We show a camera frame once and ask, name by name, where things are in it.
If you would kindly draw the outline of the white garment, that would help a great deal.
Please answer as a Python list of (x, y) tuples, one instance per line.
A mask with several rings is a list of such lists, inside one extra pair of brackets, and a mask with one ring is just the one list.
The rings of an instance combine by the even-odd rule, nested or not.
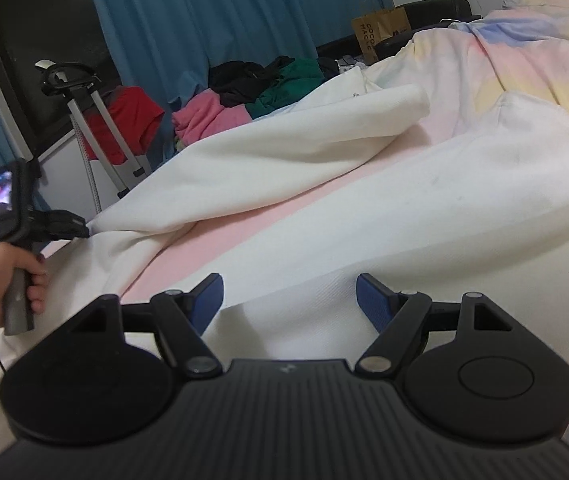
[[(438, 300), (483, 292), (569, 363), (569, 112), (522, 92), (459, 122), (420, 87), (344, 78), (192, 145), (91, 229), (49, 259), (48, 310), (0, 336), (0, 368), (102, 294), (211, 273), (225, 299), (205, 340), (224, 360), (354, 360), (370, 273)], [(0, 408), (0, 452), (12, 440)]]

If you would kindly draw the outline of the silver garment steamer stand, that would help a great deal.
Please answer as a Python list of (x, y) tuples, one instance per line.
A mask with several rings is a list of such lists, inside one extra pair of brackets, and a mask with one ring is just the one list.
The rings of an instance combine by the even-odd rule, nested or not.
[[(101, 197), (91, 166), (87, 148), (90, 148), (100, 166), (115, 186), (117, 198), (126, 196), (132, 188), (151, 173), (150, 162), (146, 155), (136, 155), (118, 128), (106, 102), (102, 99), (100, 88), (102, 80), (95, 68), (79, 62), (56, 63), (43, 58), (35, 63), (35, 68), (42, 75), (40, 88), (45, 96), (60, 96), (68, 107), (72, 131), (77, 141), (80, 156), (84, 163), (89, 189), (97, 214), (102, 211)], [(122, 166), (129, 170), (129, 177), (124, 177), (117, 165), (111, 162), (103, 144), (96, 136), (96, 129), (91, 128), (87, 120), (88, 114), (80, 108), (78, 97), (84, 92), (92, 104), (87, 110), (94, 108), (98, 116), (106, 124), (109, 137), (124, 155)]]

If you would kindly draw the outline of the red garment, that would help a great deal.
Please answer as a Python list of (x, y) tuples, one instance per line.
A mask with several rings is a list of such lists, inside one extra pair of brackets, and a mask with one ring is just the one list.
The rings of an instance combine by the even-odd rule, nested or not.
[[(147, 154), (160, 128), (165, 110), (140, 87), (118, 87), (108, 105), (108, 112), (132, 154)], [(109, 162), (113, 165), (124, 164), (125, 154), (98, 110), (88, 110), (85, 119)]]

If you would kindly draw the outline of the dark window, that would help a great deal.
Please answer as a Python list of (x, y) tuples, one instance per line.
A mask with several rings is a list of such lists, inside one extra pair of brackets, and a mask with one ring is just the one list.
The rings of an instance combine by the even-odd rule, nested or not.
[(64, 100), (42, 93), (41, 60), (83, 63), (106, 87), (121, 83), (94, 0), (0, 0), (0, 89), (37, 156), (71, 130)]

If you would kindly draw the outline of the pink garment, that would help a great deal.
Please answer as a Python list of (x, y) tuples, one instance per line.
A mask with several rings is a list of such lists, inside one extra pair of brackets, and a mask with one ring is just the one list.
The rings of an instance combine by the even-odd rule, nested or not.
[(189, 146), (219, 132), (246, 125), (252, 118), (244, 104), (223, 106), (219, 94), (206, 89), (173, 113), (172, 122), (177, 139)]

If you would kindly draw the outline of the black garment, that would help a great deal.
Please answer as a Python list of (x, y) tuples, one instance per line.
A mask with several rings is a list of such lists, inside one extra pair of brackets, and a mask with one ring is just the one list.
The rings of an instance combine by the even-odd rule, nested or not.
[(294, 58), (282, 55), (267, 66), (243, 61), (222, 63), (208, 71), (208, 88), (218, 94), (224, 107), (254, 103), (293, 62)]

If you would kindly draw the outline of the green garment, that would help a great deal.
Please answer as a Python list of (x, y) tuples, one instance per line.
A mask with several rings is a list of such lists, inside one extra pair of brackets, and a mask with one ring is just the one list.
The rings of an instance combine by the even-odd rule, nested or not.
[(324, 83), (324, 74), (314, 58), (280, 56), (265, 68), (260, 81), (264, 90), (254, 102), (245, 105), (253, 119), (303, 99)]

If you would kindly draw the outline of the black sofa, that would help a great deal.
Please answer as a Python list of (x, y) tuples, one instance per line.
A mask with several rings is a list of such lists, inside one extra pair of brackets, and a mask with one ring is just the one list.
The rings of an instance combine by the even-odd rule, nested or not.
[[(402, 32), (398, 39), (386, 40), (382, 48), (383, 58), (397, 54), (417, 32), (434, 27), (447, 27), (452, 21), (463, 23), (481, 18), (474, 14), (467, 0), (421, 0), (403, 4), (406, 11), (410, 32)], [(355, 34), (336, 39), (317, 48), (319, 58), (334, 58), (338, 60), (345, 55), (361, 54), (361, 47)]]

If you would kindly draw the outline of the pastel bed duvet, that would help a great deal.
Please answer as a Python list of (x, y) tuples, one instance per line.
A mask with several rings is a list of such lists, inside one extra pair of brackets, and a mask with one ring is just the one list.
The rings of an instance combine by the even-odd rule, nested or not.
[(531, 14), (498, 12), (458, 30), (420, 32), (394, 58), (365, 72), (383, 88), (415, 82), (429, 93), (431, 113), (379, 156), (348, 174), (298, 194), (281, 204), (202, 220), (172, 238), (130, 282), (128, 300), (146, 299), (196, 274), (226, 252), (295, 214), (321, 197), (383, 168), (415, 150), (425, 131), (429, 142), (461, 133), (507, 91), (559, 104), (569, 112), (569, 41), (543, 34)]

